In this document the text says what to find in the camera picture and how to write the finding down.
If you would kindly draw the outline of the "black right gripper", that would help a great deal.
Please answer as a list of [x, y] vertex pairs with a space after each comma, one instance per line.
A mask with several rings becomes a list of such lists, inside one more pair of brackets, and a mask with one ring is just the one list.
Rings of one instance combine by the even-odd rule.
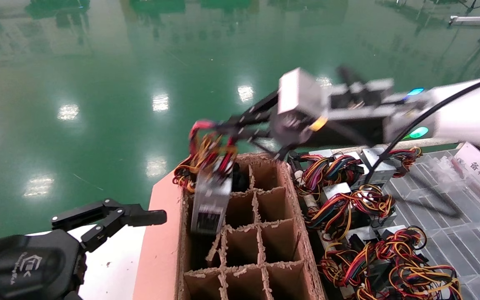
[[[278, 161], [284, 161], [297, 147], [374, 146], [385, 142], [385, 117], [330, 118], [326, 121], [302, 112], [273, 112], [271, 115], [277, 104], [278, 90], [275, 90], [244, 113], [219, 122], [218, 129], [228, 135], [233, 144], [244, 140]], [[269, 116], [270, 132], [246, 129], [249, 125], [268, 122]], [[281, 146], [278, 150], [270, 150], [259, 139], [274, 139]]]

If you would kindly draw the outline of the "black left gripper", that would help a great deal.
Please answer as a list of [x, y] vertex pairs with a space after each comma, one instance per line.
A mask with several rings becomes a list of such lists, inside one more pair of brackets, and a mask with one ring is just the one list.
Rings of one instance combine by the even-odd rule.
[[63, 230], [0, 238], [0, 300], [82, 300], [85, 261]]

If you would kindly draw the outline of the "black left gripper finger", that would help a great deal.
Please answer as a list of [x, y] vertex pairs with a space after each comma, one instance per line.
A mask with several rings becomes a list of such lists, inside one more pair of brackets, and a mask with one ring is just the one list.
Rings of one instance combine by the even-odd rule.
[[165, 210], [144, 210], [139, 204], [120, 204], [113, 199], [91, 203], [52, 217], [52, 230], [68, 232], [81, 226], [95, 226], [81, 237], [81, 245], [87, 252], [97, 250], [124, 226], [145, 227], [167, 222]]

